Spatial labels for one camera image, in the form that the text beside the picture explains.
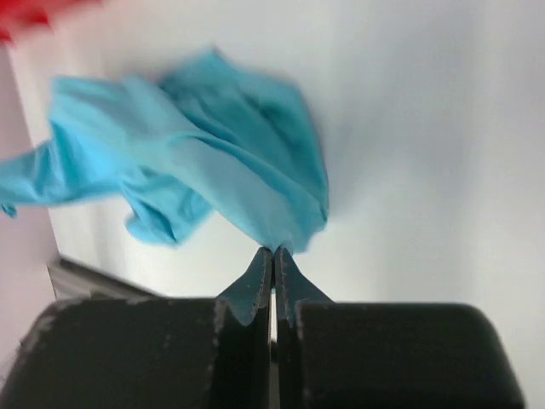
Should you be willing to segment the light blue t-shirt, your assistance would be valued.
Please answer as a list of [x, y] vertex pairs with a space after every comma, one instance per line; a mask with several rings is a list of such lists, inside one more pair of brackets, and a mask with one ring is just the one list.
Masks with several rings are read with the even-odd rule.
[[1, 163], [1, 209], [122, 196], [141, 242], [176, 246], [216, 211], [303, 252], [328, 220], [318, 136], [293, 84], [195, 55], [153, 82], [57, 77], [50, 138]]

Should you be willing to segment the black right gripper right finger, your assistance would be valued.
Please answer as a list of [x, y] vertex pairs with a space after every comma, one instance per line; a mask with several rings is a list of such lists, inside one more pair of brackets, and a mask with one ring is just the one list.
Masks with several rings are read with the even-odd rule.
[[334, 302], [274, 255], [283, 408], [521, 408], [500, 337], [455, 302]]

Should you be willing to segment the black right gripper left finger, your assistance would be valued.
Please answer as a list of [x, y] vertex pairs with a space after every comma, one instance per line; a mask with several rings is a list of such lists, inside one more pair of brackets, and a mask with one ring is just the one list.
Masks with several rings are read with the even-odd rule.
[[213, 298], [73, 298], [26, 335], [4, 408], [266, 408], [273, 255]]

